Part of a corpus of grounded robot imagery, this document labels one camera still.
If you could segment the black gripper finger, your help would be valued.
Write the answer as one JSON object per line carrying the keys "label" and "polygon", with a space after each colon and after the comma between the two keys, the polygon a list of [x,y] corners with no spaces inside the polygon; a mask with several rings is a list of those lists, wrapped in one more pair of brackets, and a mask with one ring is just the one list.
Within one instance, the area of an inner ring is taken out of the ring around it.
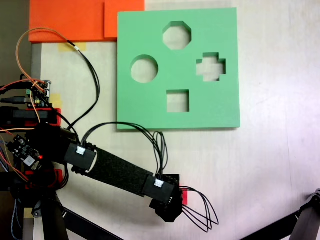
{"label": "black gripper finger", "polygon": [[164,188],[178,188],[180,186],[179,174],[164,174],[162,180]]}
{"label": "black gripper finger", "polygon": [[165,223],[174,223],[175,220],[182,214],[182,211],[156,211],[155,212]]}

